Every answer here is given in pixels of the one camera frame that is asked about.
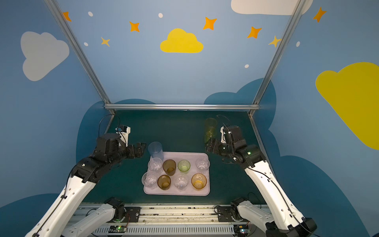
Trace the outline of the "tall green yellow glass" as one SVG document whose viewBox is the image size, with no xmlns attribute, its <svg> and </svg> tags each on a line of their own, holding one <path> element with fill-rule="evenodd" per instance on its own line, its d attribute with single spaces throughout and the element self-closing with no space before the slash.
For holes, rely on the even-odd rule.
<svg viewBox="0 0 379 237">
<path fill-rule="evenodd" d="M 217 128 L 217 120 L 214 118 L 207 118 L 204 125 L 204 143 L 207 143 L 211 138 L 215 137 Z"/>
</svg>

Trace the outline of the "clear smooth glass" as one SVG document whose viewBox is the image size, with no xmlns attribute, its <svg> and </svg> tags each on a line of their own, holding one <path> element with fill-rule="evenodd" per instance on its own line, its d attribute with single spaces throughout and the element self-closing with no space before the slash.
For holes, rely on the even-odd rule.
<svg viewBox="0 0 379 237">
<path fill-rule="evenodd" d="M 196 168 L 200 172 L 206 172 L 209 170 L 210 161 L 208 158 L 198 158 L 195 162 Z"/>
</svg>

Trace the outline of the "frosted blue tall cup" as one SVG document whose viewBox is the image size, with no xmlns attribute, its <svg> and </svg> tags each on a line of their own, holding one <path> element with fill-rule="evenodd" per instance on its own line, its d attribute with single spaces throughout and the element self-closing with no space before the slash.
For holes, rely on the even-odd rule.
<svg viewBox="0 0 379 237">
<path fill-rule="evenodd" d="M 148 146 L 148 152 L 150 153 L 152 159 L 158 158 L 161 161 L 164 160 L 163 147 L 160 142 L 152 142 Z"/>
</svg>

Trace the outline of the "clear faceted glass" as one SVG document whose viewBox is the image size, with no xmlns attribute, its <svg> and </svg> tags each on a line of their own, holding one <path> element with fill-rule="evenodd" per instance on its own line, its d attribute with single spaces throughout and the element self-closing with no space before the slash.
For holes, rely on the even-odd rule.
<svg viewBox="0 0 379 237">
<path fill-rule="evenodd" d="M 174 177 L 174 186 L 179 190 L 183 191 L 187 188 L 189 179 L 184 174 L 178 174 Z"/>
<path fill-rule="evenodd" d="M 157 185 L 158 177 L 154 172 L 148 171 L 144 173 L 141 181 L 144 187 L 147 189 L 154 189 L 158 186 Z"/>
<path fill-rule="evenodd" d="M 163 161 L 160 158 L 151 158 L 148 163 L 148 171 L 160 174 L 163 171 Z"/>
</svg>

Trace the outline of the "yellow amber smooth glass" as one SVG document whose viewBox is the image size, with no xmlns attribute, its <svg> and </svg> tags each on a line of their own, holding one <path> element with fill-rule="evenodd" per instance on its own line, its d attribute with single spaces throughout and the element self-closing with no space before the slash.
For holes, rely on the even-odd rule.
<svg viewBox="0 0 379 237">
<path fill-rule="evenodd" d="M 192 183 L 192 186 L 195 189 L 201 190 L 201 189 L 203 189 L 206 186 L 206 184 L 207 184 L 207 178 L 202 173 L 196 173 L 196 174 L 194 174 L 192 176 L 191 183 Z"/>
</svg>

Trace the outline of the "pale green small glass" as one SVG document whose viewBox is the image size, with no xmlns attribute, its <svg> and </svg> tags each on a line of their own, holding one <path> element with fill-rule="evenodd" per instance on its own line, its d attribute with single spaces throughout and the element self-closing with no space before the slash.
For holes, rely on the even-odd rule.
<svg viewBox="0 0 379 237">
<path fill-rule="evenodd" d="M 188 160 L 180 160 L 178 163 L 178 169 L 182 173 L 188 173 L 191 168 L 191 164 Z"/>
</svg>

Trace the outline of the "lilac plastic tray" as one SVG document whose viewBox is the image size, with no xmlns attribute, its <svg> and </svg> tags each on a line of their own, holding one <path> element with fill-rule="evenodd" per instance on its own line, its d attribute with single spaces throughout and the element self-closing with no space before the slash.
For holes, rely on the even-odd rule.
<svg viewBox="0 0 379 237">
<path fill-rule="evenodd" d="M 148 195 L 171 195 L 171 196 L 206 196 L 210 193 L 210 179 L 209 179 L 209 170 L 206 172 L 200 172 L 195 165 L 195 162 L 198 158 L 208 158 L 208 156 L 205 153 L 186 153 L 186 152 L 164 152 L 164 160 L 169 160 L 172 159 L 176 162 L 176 172 L 173 176 L 170 176 L 171 178 L 171 186 L 168 190 L 162 190 L 158 186 L 154 189 L 147 189 L 144 187 L 144 192 Z M 191 164 L 191 168 L 188 173 L 182 173 L 178 169 L 178 163 L 180 160 L 188 160 Z M 207 184 L 206 186 L 201 189 L 197 190 L 192 186 L 191 183 L 191 178 L 194 174 L 196 173 L 202 173 L 206 176 L 207 178 Z M 188 186 L 185 190 L 179 191 L 175 186 L 174 186 L 174 177 L 178 174 L 184 174 L 188 177 L 189 183 Z M 157 177 L 159 178 L 161 175 L 166 175 L 164 172 L 164 169 L 162 173 L 156 174 Z"/>
</svg>

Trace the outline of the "dark amber dimpled glass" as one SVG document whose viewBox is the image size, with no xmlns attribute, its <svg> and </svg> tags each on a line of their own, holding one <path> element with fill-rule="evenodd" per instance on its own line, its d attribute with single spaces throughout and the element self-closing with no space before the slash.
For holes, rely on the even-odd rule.
<svg viewBox="0 0 379 237">
<path fill-rule="evenodd" d="M 157 185 L 162 190 L 168 190 L 171 186 L 171 178 L 168 175 L 161 175 L 157 180 Z"/>
<path fill-rule="evenodd" d="M 164 172 L 168 175 L 168 176 L 173 176 L 176 172 L 176 162 L 172 159 L 169 159 L 169 160 L 165 160 L 163 162 L 163 165 L 162 165 L 163 169 L 164 169 Z"/>
</svg>

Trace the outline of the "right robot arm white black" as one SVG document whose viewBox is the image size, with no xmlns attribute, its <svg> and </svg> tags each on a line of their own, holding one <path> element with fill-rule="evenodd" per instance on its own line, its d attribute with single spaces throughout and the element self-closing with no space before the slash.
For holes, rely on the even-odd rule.
<svg viewBox="0 0 379 237">
<path fill-rule="evenodd" d="M 230 159 L 251 178 L 265 200 L 269 212 L 254 206 L 249 200 L 238 198 L 231 202 L 234 221 L 247 220 L 267 237 L 309 237 L 317 229 L 312 218 L 306 218 L 290 201 L 256 145 L 248 145 L 239 126 L 223 126 L 221 139 L 209 138 L 207 152 Z"/>
</svg>

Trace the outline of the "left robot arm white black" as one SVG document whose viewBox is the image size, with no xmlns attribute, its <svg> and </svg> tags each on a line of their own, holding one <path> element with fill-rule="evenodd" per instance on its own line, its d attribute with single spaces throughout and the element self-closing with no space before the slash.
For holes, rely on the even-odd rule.
<svg viewBox="0 0 379 237">
<path fill-rule="evenodd" d="M 124 159 L 141 158 L 146 143 L 127 143 L 128 133 L 106 133 L 97 138 L 93 153 L 70 171 L 66 185 L 45 215 L 27 233 L 28 237 L 87 237 L 101 225 L 125 217 L 124 202 L 107 199 L 95 212 L 72 226 L 71 217 L 102 177 Z"/>
</svg>

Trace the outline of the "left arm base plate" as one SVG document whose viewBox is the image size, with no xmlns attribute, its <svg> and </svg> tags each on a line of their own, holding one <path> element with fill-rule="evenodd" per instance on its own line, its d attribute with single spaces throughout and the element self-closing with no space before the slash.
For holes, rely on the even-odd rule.
<svg viewBox="0 0 379 237">
<path fill-rule="evenodd" d="M 115 223 L 137 223 L 139 221 L 139 216 L 141 212 L 141 207 L 138 206 L 126 206 L 121 210 L 120 208 L 115 213 L 115 218 L 113 222 Z"/>
</svg>

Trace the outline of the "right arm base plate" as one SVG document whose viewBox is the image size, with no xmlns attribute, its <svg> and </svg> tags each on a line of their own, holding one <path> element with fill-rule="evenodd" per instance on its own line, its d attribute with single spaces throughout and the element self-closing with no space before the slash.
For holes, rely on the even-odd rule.
<svg viewBox="0 0 379 237">
<path fill-rule="evenodd" d="M 231 206 L 217 205 L 215 206 L 214 211 L 219 222 L 235 222 L 235 208 Z"/>
</svg>

